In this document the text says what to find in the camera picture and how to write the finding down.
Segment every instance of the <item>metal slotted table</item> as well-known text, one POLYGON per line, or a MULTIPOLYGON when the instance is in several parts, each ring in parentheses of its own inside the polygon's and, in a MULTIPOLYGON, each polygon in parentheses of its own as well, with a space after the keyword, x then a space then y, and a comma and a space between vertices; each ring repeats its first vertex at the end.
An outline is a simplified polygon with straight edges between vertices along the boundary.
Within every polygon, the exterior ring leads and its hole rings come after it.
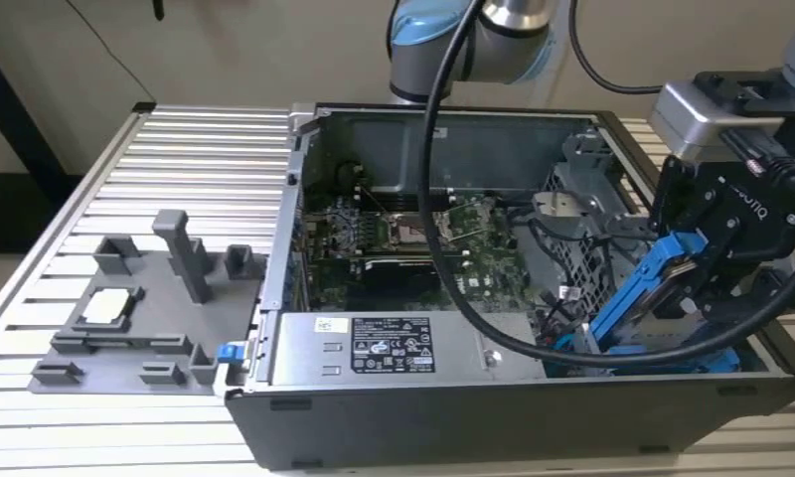
MULTIPOLYGON (((224 472, 268 475, 218 397, 60 396, 25 391, 68 320, 106 234, 164 249, 160 209, 183 209, 210 250, 268 253, 290 154, 290 112, 158 106, 135 113, 0 292, 0 477, 224 472)), ((669 153, 643 120, 625 125, 653 160, 669 153)), ((795 315, 781 318, 795 339, 795 315)), ((795 403, 746 417, 684 455, 359 470, 370 475, 795 476, 795 403)))

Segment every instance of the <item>wall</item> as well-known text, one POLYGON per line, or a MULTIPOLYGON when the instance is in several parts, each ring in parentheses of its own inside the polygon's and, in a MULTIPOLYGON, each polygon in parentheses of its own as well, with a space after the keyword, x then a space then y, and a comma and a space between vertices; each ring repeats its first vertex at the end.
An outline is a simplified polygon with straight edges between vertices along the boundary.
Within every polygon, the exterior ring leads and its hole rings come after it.
MULTIPOLYGON (((582 0, 581 45, 602 76, 625 85, 692 79, 702 71, 782 64, 795 0, 582 0)), ((550 107, 601 107, 649 117, 654 96, 602 89, 566 57, 550 107)))
MULTIPOLYGON (((150 0, 75 2, 160 102, 389 98, 390 0, 166 0, 163 22, 150 0)), ((774 67, 795 31, 795 0, 587 0, 582 10, 589 57, 630 84, 774 67)), ((535 84, 473 84, 455 87, 454 103, 647 115, 652 98, 603 92, 561 60, 551 96, 535 84)), ((65 166, 83 172, 147 97, 64 1, 0 0, 0 65, 65 166)))

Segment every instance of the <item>circuit board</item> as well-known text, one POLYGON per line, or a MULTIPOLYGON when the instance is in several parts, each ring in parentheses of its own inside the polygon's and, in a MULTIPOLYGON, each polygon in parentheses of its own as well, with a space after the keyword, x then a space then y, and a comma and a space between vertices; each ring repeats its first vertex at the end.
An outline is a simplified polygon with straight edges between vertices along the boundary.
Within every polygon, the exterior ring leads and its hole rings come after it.
MULTIPOLYGON (((533 311, 537 291, 495 198, 463 194, 451 202, 434 218, 461 291, 482 312, 533 311)), ((339 198, 303 218, 308 309, 457 309, 417 212, 362 211, 352 200, 339 198)))

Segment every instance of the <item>black cable cord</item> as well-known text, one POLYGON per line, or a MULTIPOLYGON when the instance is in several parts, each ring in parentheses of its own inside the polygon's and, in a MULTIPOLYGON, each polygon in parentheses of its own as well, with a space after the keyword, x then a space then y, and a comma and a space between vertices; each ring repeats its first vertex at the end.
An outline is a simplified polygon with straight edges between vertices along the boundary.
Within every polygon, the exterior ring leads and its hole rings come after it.
POLYGON ((565 300, 561 300, 561 299, 551 300, 550 299, 550 298, 555 298, 554 294, 550 291, 547 293, 539 293, 539 298, 545 302, 545 304, 551 307, 547 315, 545 316, 546 320, 550 319, 557 312, 559 312, 559 314, 563 316, 563 318, 566 318, 566 320, 569 320, 570 323, 574 323, 578 321, 578 317, 574 316, 571 314, 571 312, 569 310, 566 310, 566 308, 562 306, 565 303, 565 300))
POLYGON ((605 256, 605 273, 607 274, 607 283, 610 284, 610 292, 618 291, 615 284, 615 269, 613 268, 613 255, 610 255, 610 243, 606 241, 601 245, 601 254, 605 256))
POLYGON ((550 311, 547 312, 547 315, 545 316, 545 321, 550 322, 554 319, 554 316, 557 315, 557 313, 559 312, 562 314, 562 305, 565 304, 566 300, 563 300, 562 298, 557 298, 557 302, 554 303, 554 306, 551 306, 550 311))
POLYGON ((571 269, 566 265, 566 262, 563 261, 562 256, 559 256, 557 253, 554 253, 554 250, 551 250, 549 248, 549 246, 545 244, 545 242, 542 241, 539 232, 535 229, 538 223, 539 223, 539 221, 537 219, 530 219, 527 221, 527 229, 530 230, 530 234, 533 235, 533 240, 535 241, 537 246, 542 250, 542 253, 545 253, 547 255, 547 257, 551 259, 551 261, 559 265, 559 268, 562 268, 562 272, 566 275, 566 285, 574 286, 574 273, 571 273, 571 269))
MULTIPOLYGON (((578 203, 578 205, 581 206, 581 208, 583 208, 587 211, 594 211, 595 214, 601 214, 602 210, 601 207, 598 207, 597 202, 594 200, 587 200, 582 194, 567 190, 567 189, 561 189, 557 191, 551 191, 554 193, 561 193, 561 194, 566 194, 569 196, 571 196, 571 198, 575 200, 575 202, 578 203)), ((634 234, 618 234, 614 232, 607 232, 606 227, 602 227, 601 224, 598 224, 598 229, 601 232, 601 236, 602 237, 607 237, 610 239, 627 239, 627 240, 638 240, 638 241, 654 241, 658 239, 657 235, 646 235, 646 236, 639 236, 639 235, 634 235, 634 234)), ((569 241, 579 241, 579 238, 570 238, 569 241)))
POLYGON ((589 75, 590 78, 598 83, 601 87, 607 89, 609 91, 617 92, 619 94, 657 94, 664 89, 662 86, 622 86, 619 84, 614 84, 609 82, 595 71, 589 60, 586 59, 586 54, 583 53, 583 48, 581 47, 581 39, 578 37, 578 0, 571 0, 571 6, 569 8, 569 36, 571 39, 571 50, 574 50, 574 56, 581 63, 581 67, 583 67, 583 71, 589 75))
POLYGON ((147 93, 147 96, 150 97, 150 99, 154 102, 156 102, 156 96, 154 96, 154 94, 150 92, 150 89, 147 89, 147 86, 144 85, 144 83, 142 82, 142 80, 138 78, 138 76, 135 75, 135 73, 132 72, 132 70, 127 67, 127 65, 123 63, 123 61, 120 60, 120 58, 118 57, 118 55, 115 54, 115 52, 108 47, 108 43, 103 39, 103 36, 100 35, 100 32, 95 28, 95 25, 92 25, 92 22, 89 21, 89 19, 87 18, 87 16, 83 14, 83 11, 75 5, 75 2, 72 0, 65 0, 65 3, 68 4, 68 6, 71 6, 71 8, 73 9, 73 11, 77 12, 77 15, 80 16, 80 18, 85 22, 87 26, 89 27, 89 30, 92 30, 92 33, 98 37, 98 39, 100 41, 100 44, 106 48, 106 52, 108 53, 108 55, 118 62, 118 64, 120 65, 120 67, 123 68, 123 70, 127 72, 127 74, 132 77, 132 79, 135 80, 135 82, 138 83, 138 85, 142 87, 142 89, 144 89, 144 93, 147 93))
POLYGON ((389 14, 389 24, 386 25, 386 54, 389 55, 389 60, 393 59, 393 33, 394 33, 394 23, 395 23, 395 14, 398 13, 398 5, 401 5, 401 0, 395 0, 393 5, 393 11, 389 14))
MULTIPOLYGON (((461 288, 457 284, 454 272, 449 267, 449 262, 439 243, 439 229, 437 221, 434 220, 434 211, 431 205, 430 194, 430 176, 431 176, 431 162, 433 162, 433 144, 434 144, 434 129, 437 127, 437 118, 439 116, 439 105, 442 96, 446 90, 446 84, 451 77, 454 63, 461 53, 466 37, 479 18, 486 0, 473 0, 469 9, 458 25, 451 43, 446 50, 442 59, 437 79, 431 88, 430 99, 425 109, 425 124, 422 128, 422 144, 419 148, 419 215, 422 223, 425 224, 425 235, 427 237, 427 244, 430 247, 431 257, 437 265, 439 277, 445 288, 451 296, 458 309, 463 316, 470 321, 473 326, 490 338, 495 343, 509 350, 521 353, 537 360, 546 360, 549 362, 561 363, 571 366, 585 366, 594 368, 618 368, 626 366, 658 366, 669 363, 682 362, 690 358, 708 355, 729 346, 740 343, 749 335, 757 332, 778 314, 795 301, 795 271, 789 277, 785 285, 770 297, 766 304, 754 312, 754 314, 745 319, 745 321, 736 324, 732 328, 725 329, 718 335, 708 338, 693 344, 684 344, 680 347, 649 352, 635 353, 630 355, 595 355, 590 353, 573 353, 554 350, 545 346, 537 346, 534 343, 527 343, 513 338, 507 333, 503 333, 478 313, 471 303, 461 293, 461 288)), ((786 190, 795 197, 795 175, 789 176, 782 180, 786 190)))
POLYGON ((542 233, 546 234, 553 239, 558 239, 561 241, 589 241, 589 240, 593 240, 593 236, 571 237, 571 236, 565 236, 559 232, 555 232, 551 229, 551 227, 549 227, 547 224, 539 219, 539 217, 537 217, 535 219, 530 219, 530 220, 534 222, 535 226, 539 228, 542 233))

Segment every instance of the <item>power supply label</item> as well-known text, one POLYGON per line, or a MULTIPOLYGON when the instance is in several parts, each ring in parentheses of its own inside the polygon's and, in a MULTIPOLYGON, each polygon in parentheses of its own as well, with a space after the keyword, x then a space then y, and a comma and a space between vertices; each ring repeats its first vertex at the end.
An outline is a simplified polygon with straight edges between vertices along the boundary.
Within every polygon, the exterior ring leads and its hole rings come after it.
POLYGON ((435 373, 430 318, 354 318, 355 373, 435 373))

